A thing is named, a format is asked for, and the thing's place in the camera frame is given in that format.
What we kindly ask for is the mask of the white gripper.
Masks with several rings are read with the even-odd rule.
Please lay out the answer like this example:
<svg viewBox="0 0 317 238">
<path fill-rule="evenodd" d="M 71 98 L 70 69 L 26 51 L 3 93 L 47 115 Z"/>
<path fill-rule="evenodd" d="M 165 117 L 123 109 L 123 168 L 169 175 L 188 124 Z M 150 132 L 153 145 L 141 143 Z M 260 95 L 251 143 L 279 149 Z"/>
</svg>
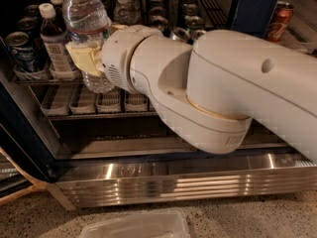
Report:
<svg viewBox="0 0 317 238">
<path fill-rule="evenodd" d="M 104 44 L 102 41 L 69 42 L 65 47 L 73 63 L 80 70 L 98 77 L 105 73 L 115 86 L 130 93 L 137 93 L 130 78 L 130 63 L 133 54 L 145 39 L 150 36 L 161 37 L 162 33 L 158 29 L 143 25 L 128 27 L 113 24 L 111 34 Z"/>
</svg>

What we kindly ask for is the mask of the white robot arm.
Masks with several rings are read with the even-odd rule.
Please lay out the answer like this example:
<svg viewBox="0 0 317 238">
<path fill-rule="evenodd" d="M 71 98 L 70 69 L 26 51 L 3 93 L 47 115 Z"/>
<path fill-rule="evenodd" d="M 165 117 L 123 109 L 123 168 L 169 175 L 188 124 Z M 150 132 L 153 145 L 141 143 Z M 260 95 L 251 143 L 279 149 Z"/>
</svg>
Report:
<svg viewBox="0 0 317 238">
<path fill-rule="evenodd" d="M 141 25 L 103 44 L 66 46 L 76 66 L 143 93 L 180 138 L 212 154 L 240 147 L 258 121 L 317 162 L 317 59 L 240 32 L 214 30 L 189 45 Z"/>
</svg>

